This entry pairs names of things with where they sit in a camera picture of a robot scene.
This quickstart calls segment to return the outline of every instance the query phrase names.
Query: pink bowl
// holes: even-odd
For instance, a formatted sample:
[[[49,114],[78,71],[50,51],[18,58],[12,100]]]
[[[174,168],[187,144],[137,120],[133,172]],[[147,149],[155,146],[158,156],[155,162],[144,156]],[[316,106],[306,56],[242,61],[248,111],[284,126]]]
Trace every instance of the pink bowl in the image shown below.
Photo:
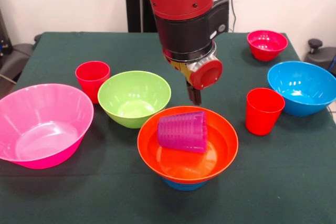
[[[275,59],[288,46],[287,38],[275,31],[259,30],[247,35],[253,56],[261,61]]]
[[[32,169],[56,166],[76,151],[92,119],[92,102],[79,89],[20,89],[0,100],[0,159]]]

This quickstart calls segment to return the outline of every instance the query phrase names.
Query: cup rim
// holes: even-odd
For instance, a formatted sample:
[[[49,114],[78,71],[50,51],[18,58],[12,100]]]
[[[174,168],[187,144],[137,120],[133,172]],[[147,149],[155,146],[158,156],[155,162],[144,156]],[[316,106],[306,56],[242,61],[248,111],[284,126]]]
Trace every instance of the cup rim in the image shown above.
[[[280,97],[281,101],[282,101],[282,105],[281,105],[281,109],[279,110],[275,110],[275,111],[264,111],[264,110],[261,110],[259,108],[256,108],[255,106],[253,106],[253,104],[249,101],[249,95],[252,93],[252,92],[256,92],[258,90],[267,90],[271,93],[274,93],[276,94],[278,97]],[[247,103],[254,109],[260,111],[260,112],[263,112],[263,113],[278,113],[278,112],[281,112],[284,108],[285,108],[285,105],[286,105],[286,102],[285,102],[285,99],[283,98],[283,96],[281,94],[279,94],[277,91],[273,90],[273,89],[268,89],[268,88],[255,88],[255,89],[252,89],[250,90],[247,95],[246,95],[246,101]]]
[[[78,73],[77,73],[77,72],[78,72],[78,70],[79,70],[81,67],[83,67],[83,66],[86,65],[86,64],[94,63],[94,62],[98,62],[98,63],[101,63],[101,64],[107,66],[107,67],[108,67],[108,72],[107,72],[107,74],[105,74],[102,78],[99,78],[99,79],[96,79],[96,80],[86,80],[86,79],[83,79],[82,77],[79,77],[79,76],[78,76]],[[80,65],[76,68],[76,70],[75,70],[75,75],[76,75],[76,77],[77,77],[79,80],[81,80],[81,81],[88,81],[88,82],[101,81],[101,80],[105,79],[106,77],[108,77],[108,76],[110,75],[110,73],[111,73],[110,66],[109,66],[106,62],[103,62],[103,61],[100,61],[100,60],[91,60],[91,61],[83,62],[83,63],[80,64]]]

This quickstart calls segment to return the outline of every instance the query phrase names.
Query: blue bowl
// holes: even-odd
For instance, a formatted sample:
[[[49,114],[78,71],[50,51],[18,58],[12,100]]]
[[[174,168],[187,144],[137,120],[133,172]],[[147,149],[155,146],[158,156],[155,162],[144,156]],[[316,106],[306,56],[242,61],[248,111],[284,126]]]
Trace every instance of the blue bowl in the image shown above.
[[[285,99],[284,111],[295,116],[311,115],[336,99],[336,78],[316,65],[287,61],[274,65],[267,75],[272,89]]]
[[[207,181],[204,181],[204,182],[196,183],[196,184],[181,184],[181,183],[173,182],[164,177],[162,178],[163,178],[163,181],[165,181],[167,185],[169,185],[170,187],[176,190],[180,190],[180,191],[193,191],[193,190],[199,189],[200,187],[204,186],[205,183],[207,182]]]

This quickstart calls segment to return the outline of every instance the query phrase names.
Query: plastic cup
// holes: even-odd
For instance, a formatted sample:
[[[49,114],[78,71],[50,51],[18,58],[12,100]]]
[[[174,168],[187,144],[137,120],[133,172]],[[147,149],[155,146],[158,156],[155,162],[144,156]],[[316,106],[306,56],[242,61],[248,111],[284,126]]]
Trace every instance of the plastic cup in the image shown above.
[[[285,100],[278,92],[252,89],[247,94],[246,128],[255,135],[269,134],[284,107]]]
[[[83,92],[92,103],[98,103],[98,90],[111,74],[109,65],[102,61],[84,62],[75,74]]]
[[[157,139],[162,147],[206,152],[207,127],[204,111],[163,116],[157,126]]]

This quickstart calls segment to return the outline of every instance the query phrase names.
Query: bowl rim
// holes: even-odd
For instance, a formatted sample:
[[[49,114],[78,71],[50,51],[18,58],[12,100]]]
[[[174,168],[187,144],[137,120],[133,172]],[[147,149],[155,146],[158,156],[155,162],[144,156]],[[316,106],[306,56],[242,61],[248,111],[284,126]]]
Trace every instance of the bowl rim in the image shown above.
[[[10,161],[10,162],[15,162],[15,163],[24,163],[24,162],[32,162],[32,161],[38,161],[38,160],[41,160],[41,159],[45,159],[45,158],[49,158],[49,157],[52,157],[52,156],[55,156],[57,155],[58,153],[61,153],[62,151],[66,150],[67,148],[71,147],[72,145],[74,145],[75,143],[77,143],[79,140],[81,140],[84,135],[86,134],[86,132],[88,131],[89,127],[91,126],[92,124],[92,121],[93,121],[93,115],[94,115],[94,108],[93,108],[93,104],[90,100],[90,98],[83,92],[81,91],[80,89],[74,87],[74,86],[70,86],[70,85],[67,85],[67,84],[63,84],[63,83],[41,83],[41,84],[36,84],[36,85],[30,85],[30,86],[27,86],[27,87],[23,87],[19,90],[16,90],[14,91],[13,93],[10,93],[8,94],[7,96],[3,97],[2,99],[0,99],[0,103],[2,103],[4,100],[7,100],[7,99],[10,99],[10,97],[18,94],[18,93],[21,93],[21,92],[24,92],[26,91],[27,89],[31,89],[31,88],[34,88],[34,87],[42,87],[42,86],[63,86],[63,87],[66,87],[66,88],[71,88],[73,90],[76,90],[76,92],[79,92],[83,95],[83,97],[85,97],[85,99],[88,101],[88,104],[91,108],[90,112],[91,112],[91,118],[89,120],[89,123],[88,125],[86,126],[85,130],[83,130],[82,134],[80,134],[78,137],[77,137],[77,140],[74,141],[73,143],[71,143],[70,145],[68,145],[66,148],[60,150],[60,151],[57,151],[53,154],[49,154],[49,155],[46,155],[46,156],[42,156],[42,157],[39,157],[39,158],[33,158],[33,159],[14,159],[14,158],[6,158],[6,157],[2,157],[0,155],[0,159],[2,160],[6,160],[6,161]]]
[[[270,73],[274,70],[275,67],[279,66],[279,65],[285,65],[285,64],[304,64],[304,65],[310,65],[310,66],[313,66],[313,67],[316,67],[317,69],[320,69],[320,71],[328,74],[332,79],[334,79],[334,81],[336,82],[336,77],[334,77],[330,72],[326,71],[324,68],[321,68],[319,66],[316,66],[314,64],[311,64],[311,63],[308,63],[308,62],[303,62],[303,61],[299,61],[299,60],[289,60],[289,61],[284,61],[284,62],[280,62],[280,63],[277,63],[275,64],[273,67],[271,67],[269,70],[268,70],[268,73],[267,73],[267,81],[268,81],[268,84],[270,85],[270,87],[278,92],[278,90],[272,85],[272,83],[270,82],[270,78],[269,78],[269,75]],[[332,100],[328,101],[328,102],[324,102],[324,103],[315,103],[315,104],[311,104],[311,103],[304,103],[304,102],[298,102],[296,100],[293,100],[291,98],[287,98],[287,97],[283,97],[284,99],[287,99],[289,101],[292,101],[292,102],[295,102],[295,103],[298,103],[298,104],[303,104],[303,105],[313,105],[313,106],[321,106],[321,105],[328,105],[330,103],[332,103],[335,99],[333,98]]]
[[[223,116],[221,116],[220,114],[212,111],[212,110],[209,110],[209,109],[206,109],[206,108],[203,108],[203,107],[196,107],[196,106],[175,106],[175,107],[171,107],[171,108],[168,108],[166,110],[172,110],[172,109],[176,109],[176,108],[179,108],[179,107],[183,107],[183,108],[197,108],[199,110],[202,110],[202,111],[207,111],[209,113],[214,113],[216,115],[218,115],[219,117],[221,117],[227,124],[228,126],[233,130],[234,134],[235,134],[235,141],[237,143],[237,148],[236,148],[236,151],[233,155],[233,158],[230,160],[230,162],[228,162],[222,169],[220,169],[219,171],[213,173],[213,174],[210,174],[210,175],[207,175],[207,176],[204,176],[202,178],[175,178],[173,176],[169,176],[165,173],[162,173],[162,172],[159,172],[158,170],[154,169],[145,159],[144,157],[142,156],[142,153],[140,152],[140,148],[139,148],[139,137],[140,137],[140,133],[142,132],[143,130],[143,127],[151,120],[152,117],[150,117],[144,124],[143,126],[141,127],[141,129],[139,130],[139,133],[138,133],[138,137],[137,137],[137,148],[138,148],[138,153],[141,157],[141,159],[144,161],[144,163],[152,170],[154,171],[155,173],[157,173],[158,175],[160,175],[161,177],[164,177],[164,178],[167,178],[173,182],[177,182],[177,181],[180,181],[180,182],[177,182],[177,183],[181,183],[181,184],[196,184],[196,183],[201,183],[201,182],[204,182],[204,181],[207,181],[211,178],[214,178],[216,176],[218,176],[220,173],[222,173],[226,168],[228,168],[232,163],[233,161],[236,159],[237,157],[237,154],[238,154],[238,149],[239,149],[239,140],[238,140],[238,135],[237,135],[237,132],[235,130],[235,128],[232,126],[232,124],[227,120],[225,119]]]
[[[253,45],[252,42],[250,41],[249,36],[250,36],[251,34],[256,33],[256,32],[259,32],[259,31],[265,31],[265,32],[268,32],[268,33],[274,33],[274,34],[278,34],[278,35],[280,35],[281,37],[285,38],[285,40],[286,40],[286,45],[285,45],[284,47],[280,48],[280,49],[277,49],[277,50],[271,50],[271,49],[265,49],[265,48],[259,48],[259,47],[256,47],[256,46]],[[267,52],[281,52],[281,51],[285,50],[285,49],[288,47],[288,45],[289,45],[289,41],[288,41],[288,39],[287,39],[287,37],[286,37],[285,35],[283,35],[283,34],[281,34],[281,33],[278,33],[278,32],[276,32],[276,31],[271,31],[271,30],[255,30],[255,31],[251,31],[251,32],[249,32],[249,33],[247,34],[246,38],[247,38],[247,42],[248,42],[248,44],[249,44],[250,46],[252,46],[253,48],[256,48],[256,49],[260,49],[260,50],[262,50],[262,51],[267,51]]]
[[[137,73],[145,73],[145,74],[149,74],[149,75],[158,77],[160,80],[162,80],[163,83],[165,83],[165,85],[168,87],[168,90],[169,90],[169,96],[167,97],[167,101],[165,101],[165,102],[164,102],[164,105],[162,105],[159,109],[155,110],[154,112],[148,113],[148,114],[146,114],[146,115],[143,115],[143,116],[141,116],[141,117],[137,117],[137,118],[135,118],[135,117],[131,117],[131,116],[120,116],[120,115],[118,115],[118,114],[116,114],[116,113],[112,113],[111,111],[107,110],[107,109],[103,106],[103,104],[102,104],[102,102],[101,102],[101,99],[100,99],[100,93],[101,93],[102,88],[103,88],[105,85],[107,85],[107,83],[108,83],[110,80],[112,80],[113,78],[115,78],[115,77],[117,77],[117,76],[120,76],[120,75],[123,75],[123,74],[128,74],[128,73],[135,73],[135,72],[137,72]],[[169,103],[169,101],[170,101],[170,99],[171,99],[171,97],[172,97],[172,90],[171,90],[171,87],[170,87],[169,83],[168,83],[164,78],[162,78],[161,76],[159,76],[159,75],[156,74],[156,73],[152,73],[152,72],[148,72],[148,71],[142,71],[142,70],[131,70],[131,71],[125,71],[125,72],[117,73],[117,74],[115,74],[114,76],[111,76],[109,79],[107,79],[107,80],[100,86],[100,88],[99,88],[99,90],[98,90],[98,95],[97,95],[97,97],[98,97],[99,105],[105,110],[105,112],[107,112],[107,113],[109,113],[109,114],[111,114],[111,115],[113,115],[113,116],[116,116],[116,117],[118,117],[118,118],[123,118],[123,119],[142,119],[142,118],[147,118],[148,116],[154,115],[154,114],[158,113],[159,111],[163,110],[163,109],[167,106],[167,104]]]

